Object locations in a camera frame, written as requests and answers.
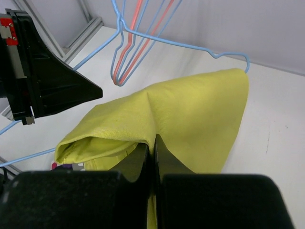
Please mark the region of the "pink wire hanger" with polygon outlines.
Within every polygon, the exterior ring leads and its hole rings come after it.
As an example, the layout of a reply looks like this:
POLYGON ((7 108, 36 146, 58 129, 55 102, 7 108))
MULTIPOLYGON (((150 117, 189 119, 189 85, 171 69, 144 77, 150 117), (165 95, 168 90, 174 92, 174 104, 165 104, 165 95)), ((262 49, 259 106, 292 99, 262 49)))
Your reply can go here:
MULTIPOLYGON (((137 4, 136 4, 136 8, 135 8, 135 11, 134 11, 134 14, 133 14, 133 18, 132 18, 132 22, 131 22, 131 30, 134 29, 135 25, 136 25, 136 22, 138 20, 138 16, 139 16, 139 12, 140 12, 140 9, 142 7, 142 2, 143 0, 138 0, 137 1, 137 4)), ((121 55, 119 57, 119 60, 117 62, 117 65, 115 67, 115 70, 114 70, 114 73, 113 73, 113 80, 114 80, 114 83, 116 85, 119 85, 119 75, 120 75, 120 67, 123 67, 124 65, 124 57, 126 57, 126 52, 130 49, 131 45, 132 45, 132 37, 133 35, 131 33, 128 34, 128 40, 127 40, 127 44, 126 46, 124 47, 124 49, 122 50, 121 52, 121 55)))

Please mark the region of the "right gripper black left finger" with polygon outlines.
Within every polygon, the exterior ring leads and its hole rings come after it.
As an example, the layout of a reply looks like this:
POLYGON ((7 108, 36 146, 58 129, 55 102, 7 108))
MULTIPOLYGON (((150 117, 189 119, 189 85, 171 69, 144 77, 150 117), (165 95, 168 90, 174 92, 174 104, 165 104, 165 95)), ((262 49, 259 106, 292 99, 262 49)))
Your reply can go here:
POLYGON ((108 171, 24 172, 0 200, 3 229, 144 229, 149 149, 137 147, 108 171))

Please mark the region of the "purple grey camouflage trousers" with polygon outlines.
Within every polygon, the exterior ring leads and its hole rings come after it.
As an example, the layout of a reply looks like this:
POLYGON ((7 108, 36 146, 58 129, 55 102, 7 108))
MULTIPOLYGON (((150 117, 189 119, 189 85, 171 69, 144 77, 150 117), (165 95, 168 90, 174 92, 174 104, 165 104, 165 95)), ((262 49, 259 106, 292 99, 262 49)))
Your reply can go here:
POLYGON ((56 162, 53 162, 51 165, 51 170, 73 170, 73 171, 85 171, 83 163, 78 163, 78 164, 58 164, 56 162))

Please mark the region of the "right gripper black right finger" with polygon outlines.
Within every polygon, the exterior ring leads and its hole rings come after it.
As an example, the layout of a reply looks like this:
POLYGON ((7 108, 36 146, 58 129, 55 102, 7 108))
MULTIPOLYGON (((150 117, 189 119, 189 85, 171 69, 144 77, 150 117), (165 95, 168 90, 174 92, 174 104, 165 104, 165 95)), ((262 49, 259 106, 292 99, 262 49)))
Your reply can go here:
POLYGON ((274 181, 252 174, 197 174, 154 143, 157 227, 160 229, 292 229, 274 181))

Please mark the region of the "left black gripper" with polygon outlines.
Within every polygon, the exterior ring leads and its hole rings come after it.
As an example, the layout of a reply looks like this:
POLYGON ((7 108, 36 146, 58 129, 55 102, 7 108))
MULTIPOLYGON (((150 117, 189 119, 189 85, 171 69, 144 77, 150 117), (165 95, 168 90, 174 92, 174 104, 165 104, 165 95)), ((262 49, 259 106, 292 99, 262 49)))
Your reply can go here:
POLYGON ((31 125, 102 96, 101 87, 53 54, 28 13, 0 15, 0 98, 14 121, 31 125))

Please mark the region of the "olive yellow trousers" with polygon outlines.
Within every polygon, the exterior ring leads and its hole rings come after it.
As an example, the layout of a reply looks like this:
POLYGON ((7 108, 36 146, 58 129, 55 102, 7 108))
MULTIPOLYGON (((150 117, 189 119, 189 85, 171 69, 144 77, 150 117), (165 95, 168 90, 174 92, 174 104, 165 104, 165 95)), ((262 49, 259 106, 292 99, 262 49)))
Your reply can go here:
POLYGON ((196 173, 219 173, 236 140, 249 91, 246 73, 227 69, 152 84, 91 109, 57 145, 55 160, 108 170, 160 135, 196 173))

